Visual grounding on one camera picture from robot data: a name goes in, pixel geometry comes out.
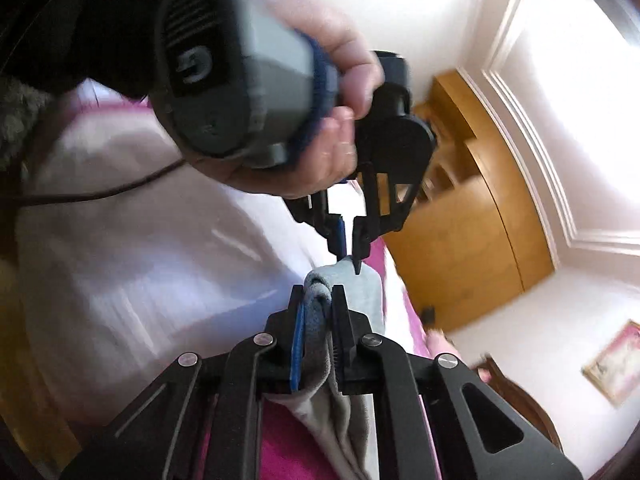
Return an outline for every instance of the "picture frame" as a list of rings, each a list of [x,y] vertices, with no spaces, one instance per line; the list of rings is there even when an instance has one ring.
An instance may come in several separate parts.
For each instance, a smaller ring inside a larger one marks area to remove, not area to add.
[[[640,384],[640,324],[627,321],[582,373],[613,405],[622,404]]]

